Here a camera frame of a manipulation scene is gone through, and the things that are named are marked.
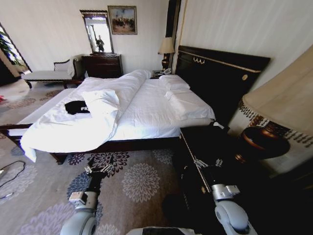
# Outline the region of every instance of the picture frame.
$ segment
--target picture frame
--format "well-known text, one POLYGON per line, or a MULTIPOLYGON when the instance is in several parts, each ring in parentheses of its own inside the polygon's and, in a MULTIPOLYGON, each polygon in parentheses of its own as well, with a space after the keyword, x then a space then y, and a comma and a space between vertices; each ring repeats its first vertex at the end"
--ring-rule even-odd
POLYGON ((136 6, 108 6, 113 35, 137 35, 136 6))

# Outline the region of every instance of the carpet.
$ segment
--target carpet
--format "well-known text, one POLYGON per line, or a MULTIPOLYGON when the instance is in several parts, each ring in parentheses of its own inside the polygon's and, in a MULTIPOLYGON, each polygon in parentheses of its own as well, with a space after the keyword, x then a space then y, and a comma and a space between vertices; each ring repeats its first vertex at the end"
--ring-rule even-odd
MULTIPOLYGON (((19 97, 0 104, 1 124, 16 123, 48 101, 61 85, 37 84, 25 89, 19 97)), ((73 191, 87 187, 89 179, 83 167, 91 157, 96 166, 113 158, 114 169, 103 179, 97 208, 97 235, 124 235, 129 230, 146 226, 169 226, 161 204, 167 194, 178 192, 176 173, 169 149, 133 152, 68 155, 63 165, 45 152, 37 151, 32 163, 8 138, 0 139, 0 168, 14 162, 26 162, 16 179, 0 187, 1 234, 58 235, 66 219, 74 213, 68 198, 73 191)), ((0 185, 20 171, 22 163, 6 168, 0 185)))

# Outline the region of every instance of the white duvet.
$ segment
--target white duvet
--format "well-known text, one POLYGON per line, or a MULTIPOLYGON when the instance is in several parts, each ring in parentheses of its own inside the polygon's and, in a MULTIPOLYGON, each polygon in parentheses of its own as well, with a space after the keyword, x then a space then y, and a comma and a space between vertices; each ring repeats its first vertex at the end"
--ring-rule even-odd
POLYGON ((117 121, 147 78, 150 78, 150 72, 146 70, 136 70, 110 82, 104 82, 99 78, 86 78, 77 89, 24 133, 21 146, 25 155, 35 162, 35 149, 50 153, 85 152, 96 149, 115 134, 117 121), (70 115, 65 110, 64 104, 84 100, 82 92, 104 89, 115 90, 119 99, 116 112, 103 118, 91 118, 90 114, 70 115))

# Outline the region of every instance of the lamp base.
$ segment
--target lamp base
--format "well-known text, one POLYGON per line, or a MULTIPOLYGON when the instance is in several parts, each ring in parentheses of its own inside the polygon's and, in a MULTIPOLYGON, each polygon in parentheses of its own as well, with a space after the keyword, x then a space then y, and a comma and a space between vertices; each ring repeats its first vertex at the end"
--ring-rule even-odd
POLYGON ((290 149, 288 140, 283 137, 287 131, 287 128, 271 121, 264 128, 246 128, 239 138, 235 158, 245 163, 284 155, 290 149))
POLYGON ((163 66, 162 71, 168 69, 168 66, 170 64, 169 59, 170 59, 170 54, 164 54, 164 58, 162 60, 162 66, 163 66))

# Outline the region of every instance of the lamp shade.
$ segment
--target lamp shade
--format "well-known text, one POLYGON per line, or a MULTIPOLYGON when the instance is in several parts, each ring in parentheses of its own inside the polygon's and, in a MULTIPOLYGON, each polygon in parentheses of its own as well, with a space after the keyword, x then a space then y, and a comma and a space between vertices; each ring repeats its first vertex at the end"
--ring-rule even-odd
POLYGON ((164 38, 160 49, 158 50, 159 54, 167 54, 167 53, 174 53, 173 47, 173 39, 172 37, 164 38))
POLYGON ((243 102, 270 121, 313 136, 313 46, 243 102))

